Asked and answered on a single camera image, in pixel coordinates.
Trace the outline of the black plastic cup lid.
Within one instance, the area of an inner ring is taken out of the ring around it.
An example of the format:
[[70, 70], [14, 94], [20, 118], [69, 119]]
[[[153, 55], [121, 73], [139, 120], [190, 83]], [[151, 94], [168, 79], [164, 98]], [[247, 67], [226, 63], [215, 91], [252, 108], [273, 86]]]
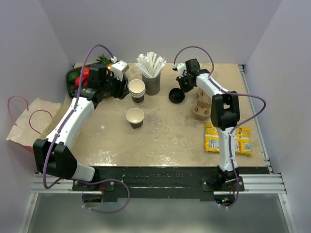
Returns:
[[180, 104], [185, 98], [184, 92], [180, 88], [173, 88], [169, 92], [169, 100], [174, 104]]

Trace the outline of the black paper coffee cup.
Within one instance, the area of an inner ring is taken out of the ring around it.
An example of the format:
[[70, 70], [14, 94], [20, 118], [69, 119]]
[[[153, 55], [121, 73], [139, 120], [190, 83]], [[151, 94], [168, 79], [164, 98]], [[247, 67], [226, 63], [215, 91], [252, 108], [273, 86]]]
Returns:
[[139, 108], [132, 108], [126, 113], [126, 119], [132, 129], [140, 129], [143, 125], [144, 117], [144, 112]]

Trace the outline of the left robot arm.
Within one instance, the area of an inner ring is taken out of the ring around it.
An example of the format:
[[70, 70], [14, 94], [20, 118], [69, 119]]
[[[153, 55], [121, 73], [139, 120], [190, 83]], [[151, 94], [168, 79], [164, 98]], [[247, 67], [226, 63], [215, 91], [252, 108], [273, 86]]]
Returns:
[[109, 68], [101, 64], [89, 66], [87, 86], [75, 90], [71, 105], [58, 125], [44, 139], [37, 139], [33, 144], [39, 172], [84, 181], [89, 190], [100, 187], [101, 179], [95, 175], [95, 168], [78, 163], [70, 150], [85, 121], [103, 99], [110, 96], [123, 99], [129, 94], [127, 69], [128, 64], [124, 61]]

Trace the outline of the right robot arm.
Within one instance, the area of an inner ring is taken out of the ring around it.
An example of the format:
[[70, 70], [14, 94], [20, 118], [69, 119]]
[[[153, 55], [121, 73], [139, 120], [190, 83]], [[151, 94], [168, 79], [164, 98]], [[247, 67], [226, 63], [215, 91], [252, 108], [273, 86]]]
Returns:
[[174, 64], [173, 70], [178, 72], [176, 80], [182, 92], [187, 93], [199, 87], [211, 99], [210, 119], [217, 129], [220, 150], [216, 184], [219, 189], [227, 191], [239, 177], [235, 157], [235, 132], [240, 121], [237, 92], [223, 88], [213, 79], [211, 71], [200, 68], [197, 59]]

